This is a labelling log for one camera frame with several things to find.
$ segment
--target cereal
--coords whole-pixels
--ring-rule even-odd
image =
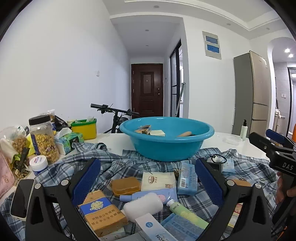
[[[38,146],[39,155],[47,157],[49,164],[59,159],[59,151],[54,141],[54,137],[47,134],[35,134],[36,144]]]
[[[29,146],[29,141],[25,137],[19,137],[12,142],[13,148],[19,153],[22,153],[24,147]]]

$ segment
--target blue panel window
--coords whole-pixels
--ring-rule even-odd
[[[212,51],[214,53],[220,53],[220,49],[218,47],[207,44],[207,50]]]
[[[209,37],[209,36],[206,36],[205,40],[212,43],[212,44],[218,44],[218,39],[215,39],[215,38],[212,38],[212,37]]]

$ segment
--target silver screw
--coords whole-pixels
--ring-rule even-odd
[[[66,185],[68,185],[68,183],[69,183],[69,181],[67,179],[65,179],[61,182],[61,185],[66,186]]]
[[[262,186],[260,183],[255,183],[255,187],[257,187],[258,189],[260,189]]]
[[[234,186],[234,184],[235,184],[233,180],[227,180],[226,183],[228,186],[231,186],[231,187]]]
[[[36,189],[41,188],[41,184],[40,184],[40,183],[37,183],[37,184],[35,185],[35,188],[36,188]]]

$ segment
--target blue tube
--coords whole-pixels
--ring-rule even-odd
[[[120,195],[119,198],[120,198],[120,201],[122,201],[122,202],[130,202],[130,201],[138,199],[150,192],[156,193],[158,195],[158,197],[161,199],[163,204],[166,204],[171,199],[178,200],[176,188],[164,188],[164,189],[159,189],[159,190],[136,192],[132,195]]]

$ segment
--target yellow bin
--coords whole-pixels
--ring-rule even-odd
[[[78,120],[82,123],[71,123],[72,131],[83,135],[84,140],[96,138],[96,119],[90,122],[86,120]]]

